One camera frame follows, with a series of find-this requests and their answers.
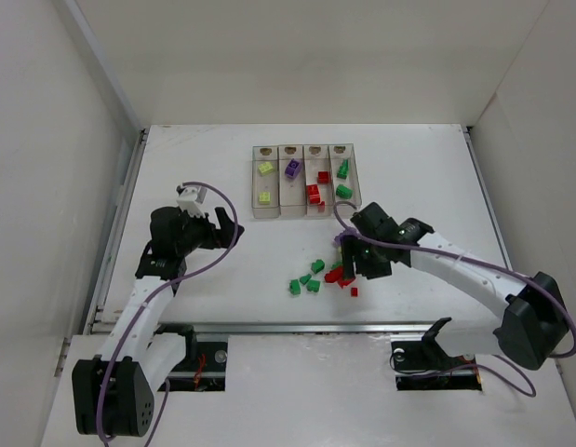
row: robotic arm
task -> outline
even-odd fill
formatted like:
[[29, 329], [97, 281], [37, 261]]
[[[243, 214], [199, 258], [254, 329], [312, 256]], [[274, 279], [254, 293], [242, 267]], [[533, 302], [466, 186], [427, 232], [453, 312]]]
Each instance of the robotic arm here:
[[[355, 236], [342, 238], [343, 277], [355, 272], [368, 279], [391, 275], [391, 262], [402, 263], [445, 280], [484, 305], [498, 320], [491, 328], [468, 329], [445, 317], [421, 337], [392, 337], [399, 371], [445, 370], [464, 354], [504, 354], [519, 366], [537, 370], [569, 328], [558, 309], [539, 291], [518, 278], [461, 262], [465, 251], [448, 242], [428, 224], [407, 219], [402, 224], [371, 203], [351, 219], [363, 237], [381, 242], [449, 251], [452, 259], [425, 251], [387, 249]], [[553, 278], [540, 272], [531, 278], [564, 308]]]
[[[179, 187], [178, 207], [164, 207], [151, 214], [151, 241], [145, 247], [135, 274], [130, 301], [114, 330], [93, 359], [79, 360], [73, 369], [74, 412], [81, 434], [97, 434], [96, 412], [101, 382], [121, 338], [126, 341], [116, 356], [110, 387], [106, 392], [102, 421], [108, 435], [143, 436], [154, 417], [154, 393], [180, 363], [190, 347], [175, 333], [154, 335], [164, 309], [179, 283], [154, 291], [186, 272], [188, 254], [197, 248], [229, 248], [235, 231], [224, 208], [216, 208], [220, 225], [210, 223], [199, 208], [206, 191]], [[244, 228], [238, 226], [240, 238]], [[136, 321], [137, 311], [144, 307]]]

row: red toy piece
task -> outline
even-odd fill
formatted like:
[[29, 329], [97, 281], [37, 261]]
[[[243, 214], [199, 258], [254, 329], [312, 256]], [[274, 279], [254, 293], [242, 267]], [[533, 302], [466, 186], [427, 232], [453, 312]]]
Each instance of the red toy piece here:
[[343, 289], [345, 286], [349, 286], [355, 281], [355, 278], [352, 279], [340, 279], [337, 281], [337, 284]]
[[325, 275], [325, 282], [332, 284], [342, 279], [342, 276], [343, 276], [343, 265], [340, 265], [339, 267], [334, 268]]
[[316, 184], [309, 184], [306, 186], [306, 191], [308, 192], [308, 201], [311, 204], [318, 205], [321, 203], [321, 193], [318, 191], [318, 186]]
[[318, 172], [318, 182], [328, 183], [328, 172], [326, 170], [320, 170]]

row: yellow-green block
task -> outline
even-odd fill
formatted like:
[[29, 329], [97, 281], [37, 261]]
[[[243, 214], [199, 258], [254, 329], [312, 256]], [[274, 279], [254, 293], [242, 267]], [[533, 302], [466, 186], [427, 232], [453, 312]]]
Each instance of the yellow-green block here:
[[259, 172], [261, 173], [261, 175], [270, 174], [274, 170], [275, 170], [275, 168], [273, 167], [273, 165], [269, 161], [265, 161], [264, 163], [260, 163], [260, 165], [259, 165]]
[[271, 204], [271, 193], [263, 192], [259, 194], [259, 203], [261, 205], [269, 205]]

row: white floor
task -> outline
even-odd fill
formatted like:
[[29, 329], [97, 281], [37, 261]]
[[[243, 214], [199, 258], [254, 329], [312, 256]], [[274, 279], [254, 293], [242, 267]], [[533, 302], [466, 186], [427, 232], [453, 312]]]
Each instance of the white floor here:
[[[70, 377], [103, 340], [73, 339], [43, 447], [102, 445], [76, 432]], [[575, 418], [551, 360], [529, 372], [539, 393], [529, 399], [487, 373], [483, 392], [396, 391], [386, 336], [233, 336], [228, 353], [226, 391], [172, 393], [152, 447], [576, 447]], [[498, 360], [478, 361], [525, 386]]]
[[[399, 222], [416, 217], [475, 256], [502, 256], [458, 125], [155, 126], [141, 163], [103, 319], [124, 308], [144, 245], [150, 214], [175, 205], [175, 188], [199, 180], [235, 203], [246, 232], [214, 270], [181, 285], [163, 321], [190, 322], [426, 322], [441, 317], [486, 321], [489, 312], [448, 284], [396, 265], [389, 278], [359, 279], [358, 298], [336, 285], [318, 296], [288, 292], [290, 279], [322, 258], [337, 259], [332, 218], [255, 220], [251, 210], [252, 146], [351, 142], [363, 204], [376, 201]], [[209, 193], [205, 209], [221, 202]], [[189, 271], [219, 256], [195, 251]]]

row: white wall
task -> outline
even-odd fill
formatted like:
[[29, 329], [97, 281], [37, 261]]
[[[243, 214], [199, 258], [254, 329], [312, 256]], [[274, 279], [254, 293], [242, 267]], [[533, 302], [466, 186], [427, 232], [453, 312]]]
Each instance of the white wall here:
[[49, 0], [0, 0], [0, 445], [39, 441], [121, 133]]
[[514, 267], [555, 276], [576, 318], [576, 0], [550, 1], [473, 141]]
[[79, 0], [142, 124], [474, 124], [546, 0]]

